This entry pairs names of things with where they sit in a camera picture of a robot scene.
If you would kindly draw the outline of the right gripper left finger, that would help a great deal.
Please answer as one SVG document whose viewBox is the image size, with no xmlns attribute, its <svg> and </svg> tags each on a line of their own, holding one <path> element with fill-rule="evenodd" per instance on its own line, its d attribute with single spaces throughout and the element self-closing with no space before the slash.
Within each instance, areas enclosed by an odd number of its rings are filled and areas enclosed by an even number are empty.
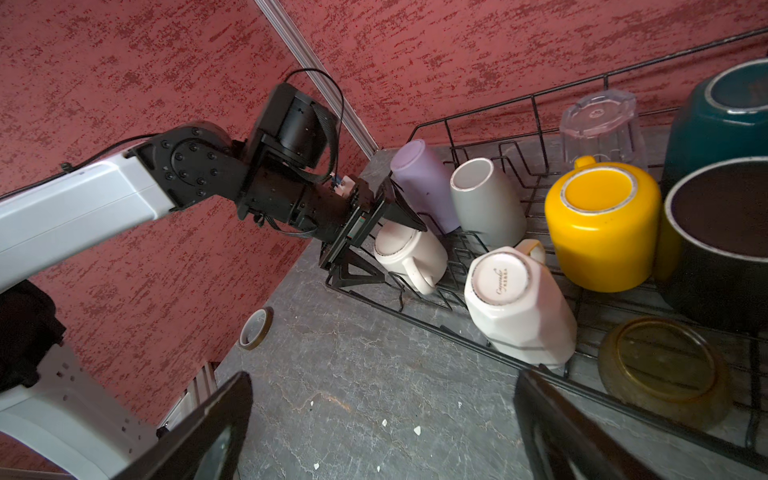
<svg viewBox="0 0 768 480">
<path fill-rule="evenodd" d="M 240 371 L 116 477 L 234 478 L 252 405 L 250 375 Z"/>
</svg>

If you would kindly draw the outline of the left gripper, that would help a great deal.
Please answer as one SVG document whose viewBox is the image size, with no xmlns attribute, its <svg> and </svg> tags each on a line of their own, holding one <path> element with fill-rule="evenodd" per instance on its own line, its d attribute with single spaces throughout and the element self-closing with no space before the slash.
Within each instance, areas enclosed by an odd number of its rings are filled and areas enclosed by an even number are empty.
<svg viewBox="0 0 768 480">
<path fill-rule="evenodd" d="M 293 85 L 275 87 L 242 153 L 248 170 L 236 198 L 237 216 L 252 215 L 272 226 L 281 222 L 293 229 L 292 236 L 324 242 L 328 257 L 338 255 L 326 278 L 330 287 L 381 284 L 384 273 L 349 249 L 360 247 L 372 226 L 363 210 L 372 198 L 367 184 L 355 181 L 347 198 L 327 185 L 339 158 L 337 124 L 333 112 Z M 379 219 L 427 230 L 390 177 L 381 182 L 375 202 Z"/>
</svg>

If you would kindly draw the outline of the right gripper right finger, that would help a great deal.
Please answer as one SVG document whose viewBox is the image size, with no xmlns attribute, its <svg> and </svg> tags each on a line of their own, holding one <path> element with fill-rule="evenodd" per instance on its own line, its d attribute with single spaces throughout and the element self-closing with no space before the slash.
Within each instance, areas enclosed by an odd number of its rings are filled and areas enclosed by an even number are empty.
<svg viewBox="0 0 768 480">
<path fill-rule="evenodd" d="M 513 398 L 535 479 L 657 479 L 659 476 L 566 400 L 535 369 L 522 371 Z"/>
</svg>

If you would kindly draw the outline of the white mug red inside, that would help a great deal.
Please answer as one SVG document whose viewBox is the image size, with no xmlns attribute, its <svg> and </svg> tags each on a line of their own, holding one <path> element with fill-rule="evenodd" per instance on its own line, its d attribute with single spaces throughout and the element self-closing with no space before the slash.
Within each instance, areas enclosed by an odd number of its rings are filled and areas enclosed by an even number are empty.
<svg viewBox="0 0 768 480">
<path fill-rule="evenodd" d="M 374 257 L 390 273 L 401 275 L 421 294 L 436 291 L 448 268 L 448 254 L 429 230 L 385 221 L 374 241 Z"/>
</svg>

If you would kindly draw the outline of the lilac plastic cup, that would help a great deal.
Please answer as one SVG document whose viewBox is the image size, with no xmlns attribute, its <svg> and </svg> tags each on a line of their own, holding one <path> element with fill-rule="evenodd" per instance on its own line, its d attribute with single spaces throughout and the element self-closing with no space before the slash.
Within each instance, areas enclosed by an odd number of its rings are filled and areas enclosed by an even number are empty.
<svg viewBox="0 0 768 480">
<path fill-rule="evenodd" d="M 451 233 L 460 226 L 452 201 L 451 173 L 424 140 L 413 140 L 401 147 L 390 169 L 411 208 L 432 217 L 429 225 L 436 234 Z"/>
</svg>

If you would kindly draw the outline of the olive green glass cup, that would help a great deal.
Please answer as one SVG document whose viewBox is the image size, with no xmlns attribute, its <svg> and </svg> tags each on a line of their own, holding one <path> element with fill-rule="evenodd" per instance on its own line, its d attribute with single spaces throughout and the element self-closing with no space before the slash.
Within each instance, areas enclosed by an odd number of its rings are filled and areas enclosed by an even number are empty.
<svg viewBox="0 0 768 480">
<path fill-rule="evenodd" d="M 732 409 L 732 382 L 721 352 L 692 328 L 641 317 L 603 338 L 598 371 L 617 399 L 695 428 L 709 430 Z"/>
</svg>

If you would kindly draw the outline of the cream white mug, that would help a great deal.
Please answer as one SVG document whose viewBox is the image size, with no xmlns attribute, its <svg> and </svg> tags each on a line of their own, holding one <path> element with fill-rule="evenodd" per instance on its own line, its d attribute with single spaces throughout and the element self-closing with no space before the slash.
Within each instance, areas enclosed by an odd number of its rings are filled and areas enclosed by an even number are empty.
<svg viewBox="0 0 768 480">
<path fill-rule="evenodd" d="M 511 180 L 488 158 L 461 164 L 450 178 L 460 226 L 490 250 L 514 247 L 524 238 L 527 220 Z"/>
</svg>

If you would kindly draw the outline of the white ceramic mug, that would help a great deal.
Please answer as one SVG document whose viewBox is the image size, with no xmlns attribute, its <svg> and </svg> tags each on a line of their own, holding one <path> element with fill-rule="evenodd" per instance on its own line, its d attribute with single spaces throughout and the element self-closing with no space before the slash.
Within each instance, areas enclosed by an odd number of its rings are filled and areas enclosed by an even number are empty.
<svg viewBox="0 0 768 480">
<path fill-rule="evenodd" d="M 576 350 L 577 322 L 541 242 L 524 239 L 474 259 L 464 287 L 472 321 L 504 355 L 531 365 L 565 365 Z"/>
</svg>

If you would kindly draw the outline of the yellow mug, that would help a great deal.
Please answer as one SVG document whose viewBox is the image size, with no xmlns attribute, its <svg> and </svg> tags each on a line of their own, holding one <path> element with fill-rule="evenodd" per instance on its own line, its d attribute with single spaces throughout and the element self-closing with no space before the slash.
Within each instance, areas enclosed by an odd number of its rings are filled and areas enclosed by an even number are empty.
<svg viewBox="0 0 768 480">
<path fill-rule="evenodd" d="M 650 276 L 661 211 L 657 181 L 633 165 L 575 161 L 545 199 L 545 218 L 560 269 L 590 291 L 631 290 Z"/>
</svg>

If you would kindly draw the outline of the black mug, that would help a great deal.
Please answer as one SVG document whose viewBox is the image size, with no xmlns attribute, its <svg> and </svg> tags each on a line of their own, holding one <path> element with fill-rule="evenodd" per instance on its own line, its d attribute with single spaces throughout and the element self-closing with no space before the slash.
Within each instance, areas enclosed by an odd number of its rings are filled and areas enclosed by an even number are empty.
<svg viewBox="0 0 768 480">
<path fill-rule="evenodd" d="M 664 301 L 700 324 L 767 327 L 767 160 L 708 165 L 668 192 L 653 277 Z"/>
</svg>

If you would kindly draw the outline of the clear glass cup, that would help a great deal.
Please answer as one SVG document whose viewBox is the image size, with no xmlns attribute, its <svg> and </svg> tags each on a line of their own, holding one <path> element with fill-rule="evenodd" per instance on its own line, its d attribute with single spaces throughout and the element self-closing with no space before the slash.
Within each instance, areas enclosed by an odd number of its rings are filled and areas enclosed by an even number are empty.
<svg viewBox="0 0 768 480">
<path fill-rule="evenodd" d="M 636 111 L 637 99 L 623 90 L 587 95 L 570 106 L 559 125 L 562 170 L 584 156 L 647 170 L 646 148 Z"/>
</svg>

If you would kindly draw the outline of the dark green ceramic mug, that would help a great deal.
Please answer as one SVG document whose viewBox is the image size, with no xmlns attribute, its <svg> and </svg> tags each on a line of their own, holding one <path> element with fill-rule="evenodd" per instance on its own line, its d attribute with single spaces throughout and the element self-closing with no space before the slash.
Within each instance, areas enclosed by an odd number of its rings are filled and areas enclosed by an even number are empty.
<svg viewBox="0 0 768 480">
<path fill-rule="evenodd" d="M 767 154 L 767 60 L 729 68 L 698 84 L 670 130 L 660 188 L 734 158 Z"/>
</svg>

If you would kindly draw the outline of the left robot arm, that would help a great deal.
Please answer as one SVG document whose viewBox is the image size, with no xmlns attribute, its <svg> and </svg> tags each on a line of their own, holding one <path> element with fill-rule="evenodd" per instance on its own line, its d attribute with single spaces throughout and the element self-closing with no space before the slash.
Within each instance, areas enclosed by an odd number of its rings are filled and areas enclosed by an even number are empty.
<svg viewBox="0 0 768 480">
<path fill-rule="evenodd" d="M 52 299 L 31 277 L 140 224 L 221 197 L 239 218 L 323 247 L 321 268 L 381 273 L 356 248 L 381 220 L 424 223 L 390 181 L 344 194 L 317 173 L 338 158 L 338 118 L 288 83 L 244 142 L 209 122 L 135 137 L 1 198 L 1 430 L 80 479 L 111 479 L 149 451 L 153 427 L 85 374 Z"/>
</svg>

